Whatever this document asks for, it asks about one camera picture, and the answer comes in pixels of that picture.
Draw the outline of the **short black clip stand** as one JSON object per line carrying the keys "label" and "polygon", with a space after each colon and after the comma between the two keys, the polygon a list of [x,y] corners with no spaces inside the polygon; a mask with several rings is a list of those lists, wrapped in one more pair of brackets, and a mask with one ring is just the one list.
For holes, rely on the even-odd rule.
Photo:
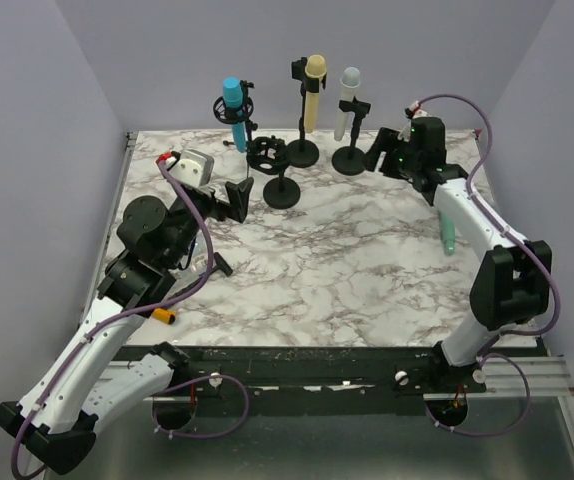
{"label": "short black clip stand", "polygon": [[356,97],[343,109],[354,114],[350,131],[350,144],[337,149],[332,156],[334,170],[345,176],[356,176],[364,172],[365,153],[356,147],[364,118],[371,110],[371,104],[358,100]]}

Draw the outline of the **black shock-mount round stand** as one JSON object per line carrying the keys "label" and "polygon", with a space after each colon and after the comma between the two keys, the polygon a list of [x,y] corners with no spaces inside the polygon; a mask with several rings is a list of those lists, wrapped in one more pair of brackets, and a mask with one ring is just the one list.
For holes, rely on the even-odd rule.
{"label": "black shock-mount round stand", "polygon": [[291,165],[283,139],[259,136],[247,144],[248,166],[272,176],[263,188],[263,199],[272,209],[285,210],[295,206],[301,197],[299,185],[285,176]]}

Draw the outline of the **mint green microphone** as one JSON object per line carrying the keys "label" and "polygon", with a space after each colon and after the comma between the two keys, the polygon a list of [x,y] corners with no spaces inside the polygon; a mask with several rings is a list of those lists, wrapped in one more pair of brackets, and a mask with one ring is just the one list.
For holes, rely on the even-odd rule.
{"label": "mint green microphone", "polygon": [[452,256],[455,253],[456,246],[456,228],[453,221],[442,211],[438,211],[440,223],[440,237],[443,246],[443,252],[446,256]]}

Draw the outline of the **white microphone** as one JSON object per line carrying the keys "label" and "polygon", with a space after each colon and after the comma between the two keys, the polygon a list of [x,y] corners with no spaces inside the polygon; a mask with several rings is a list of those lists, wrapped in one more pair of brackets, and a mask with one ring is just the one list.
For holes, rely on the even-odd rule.
{"label": "white microphone", "polygon": [[343,139],[347,128],[349,112],[343,107],[353,101],[360,85],[360,70],[353,66],[347,67],[340,78],[338,113],[334,128],[334,140],[336,142],[340,142]]}

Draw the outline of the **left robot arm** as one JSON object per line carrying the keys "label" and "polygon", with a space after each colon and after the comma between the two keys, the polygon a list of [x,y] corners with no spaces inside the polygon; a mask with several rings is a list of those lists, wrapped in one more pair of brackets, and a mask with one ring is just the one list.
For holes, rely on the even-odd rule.
{"label": "left robot arm", "polygon": [[[181,393],[189,380],[183,359],[163,343],[136,369],[97,387],[115,354],[157,309],[198,293],[217,265],[207,220],[243,222],[251,178],[225,185],[227,198],[174,177],[176,193],[167,206],[143,195],[124,209],[116,229],[123,250],[109,262],[86,318],[45,375],[21,399],[0,403],[0,427],[13,439],[14,478],[35,478],[50,469],[60,475],[89,454],[103,428],[145,397]],[[41,466],[19,468],[26,450]]]}

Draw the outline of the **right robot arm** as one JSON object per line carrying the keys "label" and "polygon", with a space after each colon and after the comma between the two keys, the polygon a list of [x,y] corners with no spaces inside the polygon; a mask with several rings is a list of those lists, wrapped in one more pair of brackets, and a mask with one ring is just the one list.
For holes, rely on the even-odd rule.
{"label": "right robot arm", "polygon": [[471,173],[447,160],[446,130],[437,117],[417,117],[403,131],[379,129],[363,164],[368,171],[404,180],[450,219],[480,261],[469,292],[469,312],[439,347],[442,358],[427,379],[447,392],[504,332],[549,307],[552,251],[509,226],[480,195]]}

